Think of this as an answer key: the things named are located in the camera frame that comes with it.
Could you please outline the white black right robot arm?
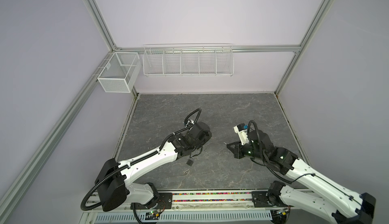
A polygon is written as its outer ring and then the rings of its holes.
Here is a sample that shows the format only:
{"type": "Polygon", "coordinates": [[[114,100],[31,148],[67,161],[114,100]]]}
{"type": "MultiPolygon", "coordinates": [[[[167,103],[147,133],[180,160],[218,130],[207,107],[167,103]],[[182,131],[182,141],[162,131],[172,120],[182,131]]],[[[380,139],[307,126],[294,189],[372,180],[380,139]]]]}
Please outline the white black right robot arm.
{"type": "Polygon", "coordinates": [[[266,194],[270,205],[297,207],[331,224],[373,222],[376,199],[371,194],[349,190],[292,151],[274,146],[253,120],[236,125],[234,132],[239,141],[227,145],[234,157],[248,157],[277,177],[266,194]]]}

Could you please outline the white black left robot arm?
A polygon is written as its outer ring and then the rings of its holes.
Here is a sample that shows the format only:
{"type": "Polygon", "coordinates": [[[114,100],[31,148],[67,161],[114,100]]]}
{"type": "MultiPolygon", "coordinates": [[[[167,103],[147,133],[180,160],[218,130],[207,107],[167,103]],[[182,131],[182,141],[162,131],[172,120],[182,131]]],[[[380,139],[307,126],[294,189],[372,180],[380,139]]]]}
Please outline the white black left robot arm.
{"type": "Polygon", "coordinates": [[[154,184],[136,183],[136,180],[150,171],[167,163],[187,157],[187,165],[192,166],[194,152],[203,150],[211,139],[210,127],[199,121],[201,108],[192,111],[184,120],[184,128],[169,134],[161,145],[137,157],[117,161],[107,160],[101,168],[94,186],[82,199],[82,211],[102,207],[108,212],[118,208],[125,201],[139,203],[146,208],[155,207],[160,200],[160,193],[154,184]]]}

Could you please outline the dark grey padlock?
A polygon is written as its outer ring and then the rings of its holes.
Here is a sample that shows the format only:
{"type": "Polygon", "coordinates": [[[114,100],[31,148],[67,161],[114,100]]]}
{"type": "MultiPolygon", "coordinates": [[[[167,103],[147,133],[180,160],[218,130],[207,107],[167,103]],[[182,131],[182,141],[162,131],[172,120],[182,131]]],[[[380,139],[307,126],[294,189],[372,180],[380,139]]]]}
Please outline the dark grey padlock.
{"type": "Polygon", "coordinates": [[[193,163],[194,163],[194,159],[193,159],[193,158],[189,158],[186,164],[187,164],[188,166],[192,166],[193,163]]]}

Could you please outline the white mesh box basket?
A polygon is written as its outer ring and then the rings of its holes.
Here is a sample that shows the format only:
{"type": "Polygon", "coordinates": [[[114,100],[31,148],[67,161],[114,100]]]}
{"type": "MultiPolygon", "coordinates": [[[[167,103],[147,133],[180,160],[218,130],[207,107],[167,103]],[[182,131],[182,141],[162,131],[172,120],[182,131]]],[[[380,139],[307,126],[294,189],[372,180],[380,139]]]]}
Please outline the white mesh box basket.
{"type": "Polygon", "coordinates": [[[105,92],[131,93],[142,68],[136,52],[114,52],[98,76],[105,92]]]}

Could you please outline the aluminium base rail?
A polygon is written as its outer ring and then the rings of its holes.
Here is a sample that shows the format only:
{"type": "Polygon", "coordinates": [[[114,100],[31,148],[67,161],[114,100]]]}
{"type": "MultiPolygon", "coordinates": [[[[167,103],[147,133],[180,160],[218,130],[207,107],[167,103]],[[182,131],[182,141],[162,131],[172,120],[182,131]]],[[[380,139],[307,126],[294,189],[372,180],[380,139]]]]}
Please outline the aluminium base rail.
{"type": "Polygon", "coordinates": [[[270,201],[267,190],[167,190],[159,191],[155,205],[146,208],[136,204],[140,211],[217,211],[217,210],[293,210],[333,211],[333,207],[323,198],[307,189],[287,191],[285,204],[281,200],[270,201]]]}

